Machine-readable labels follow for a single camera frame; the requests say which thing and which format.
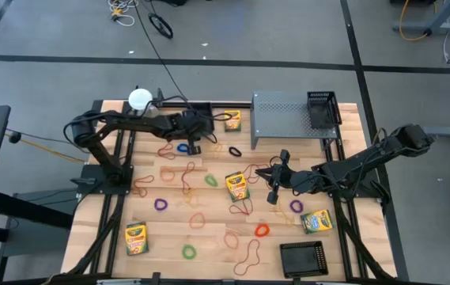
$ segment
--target wooden table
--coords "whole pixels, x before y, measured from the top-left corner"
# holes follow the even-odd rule
[[[104,101],[102,111],[113,109],[121,112],[122,105],[123,101]],[[364,133],[356,104],[339,104],[339,108],[343,121],[341,126],[343,145],[346,155],[350,156],[366,148]],[[223,112],[223,110],[214,109],[214,112]],[[288,218],[280,212],[279,207],[274,207],[266,201],[270,190],[267,189],[263,180],[248,185],[254,205],[252,214],[232,215],[229,212],[232,201],[225,186],[226,175],[243,171],[251,163],[267,164],[270,158],[279,155],[283,148],[291,153],[290,168],[296,171],[310,169],[312,165],[326,161],[324,152],[320,148],[320,141],[317,139],[261,139],[256,150],[251,150],[249,110],[247,109],[242,111],[241,132],[225,133],[222,122],[216,122],[215,127],[214,134],[222,144],[221,151],[215,151],[217,146],[204,139],[200,142],[202,154],[187,156],[178,153],[176,147],[179,142],[173,142],[173,150],[176,154],[174,160],[157,155],[158,149],[166,144],[164,140],[148,133],[137,133],[132,162],[134,179],[147,175],[153,175],[155,179],[153,183],[145,184],[148,194],[144,198],[134,193],[126,197],[112,276],[151,278],[153,272],[161,272],[161,278],[164,279],[285,279],[282,273],[279,245],[299,241],[322,241],[329,274],[303,279],[345,280],[337,229],[305,234],[299,215],[289,209],[289,203],[294,199],[291,191],[284,189],[279,191],[280,209]],[[115,133],[111,133],[103,141],[110,153],[115,145],[115,136]],[[123,152],[125,152],[126,144],[127,139],[124,139]],[[242,157],[231,156],[228,152],[230,146],[238,148],[243,154]],[[94,158],[90,158],[89,162],[96,163]],[[198,189],[191,203],[187,203],[184,199],[180,179],[188,162],[195,163],[195,171],[186,175],[185,180],[192,188]],[[167,167],[176,172],[175,179],[170,182],[160,178],[161,169]],[[217,178],[218,187],[213,188],[206,184],[204,176],[208,173],[212,173]],[[167,200],[168,208],[164,211],[156,211],[153,206],[156,198]],[[334,215],[333,202],[326,194],[301,195],[297,199],[304,203],[304,212],[328,209]],[[79,205],[61,272],[71,269],[95,239],[103,200],[103,195],[88,195]],[[383,269],[396,276],[381,206],[374,199],[365,198],[355,199],[355,204],[363,242]],[[112,200],[111,212],[114,205],[115,199]],[[205,215],[206,224],[201,229],[192,229],[188,221],[197,212]],[[262,220],[269,224],[270,233],[266,237],[258,238],[260,263],[250,267],[245,275],[235,275],[233,268],[236,263],[246,257],[248,243],[251,239],[257,238],[254,231]],[[149,252],[128,256],[124,229],[126,225],[139,221],[147,222]],[[224,236],[227,232],[238,235],[238,249],[230,249],[226,246]],[[234,242],[232,237],[228,241],[229,244]],[[108,243],[107,239],[100,257],[98,272],[104,271]],[[185,260],[182,257],[181,250],[185,244],[191,244],[196,248],[197,256],[194,260]],[[246,264],[257,261],[253,252],[254,248],[255,246],[252,246]],[[357,259],[353,248],[350,246],[351,260],[354,275],[358,276]],[[239,266],[237,271],[243,272],[244,266]]]

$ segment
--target blue rubber band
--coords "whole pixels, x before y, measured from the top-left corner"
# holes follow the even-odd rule
[[[177,146],[177,151],[187,153],[189,146],[186,143],[181,143]]]

